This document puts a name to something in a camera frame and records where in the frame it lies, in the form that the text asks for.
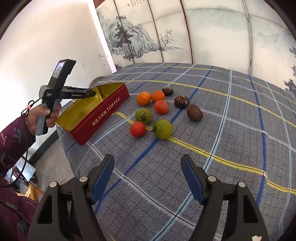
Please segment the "left forearm purple sleeve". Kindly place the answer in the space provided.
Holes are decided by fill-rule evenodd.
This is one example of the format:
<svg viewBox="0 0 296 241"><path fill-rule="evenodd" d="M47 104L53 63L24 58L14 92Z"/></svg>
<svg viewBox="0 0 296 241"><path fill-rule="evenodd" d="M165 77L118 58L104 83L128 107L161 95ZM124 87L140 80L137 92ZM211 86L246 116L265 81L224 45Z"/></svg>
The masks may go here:
<svg viewBox="0 0 296 241"><path fill-rule="evenodd" d="M24 116L1 131L1 240L27 240L38 202L18 196L7 186L5 176L35 141Z"/></svg>

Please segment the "person's left hand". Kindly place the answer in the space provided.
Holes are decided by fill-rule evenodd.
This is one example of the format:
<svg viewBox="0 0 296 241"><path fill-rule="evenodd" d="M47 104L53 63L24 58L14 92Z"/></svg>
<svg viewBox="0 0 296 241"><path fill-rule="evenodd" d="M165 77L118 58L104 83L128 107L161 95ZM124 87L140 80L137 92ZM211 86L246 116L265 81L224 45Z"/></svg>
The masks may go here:
<svg viewBox="0 0 296 241"><path fill-rule="evenodd" d="M30 134L33 136L35 135L38 118L40 116L50 115L50 117L46 119L46 124L48 128L53 128L56 124L56 120L58 118L60 109L61 104L58 104L57 109L52 112L50 112L50 109L43 107L41 105L38 105L35 108L31 109L28 115L25 117L25 124Z"/></svg>

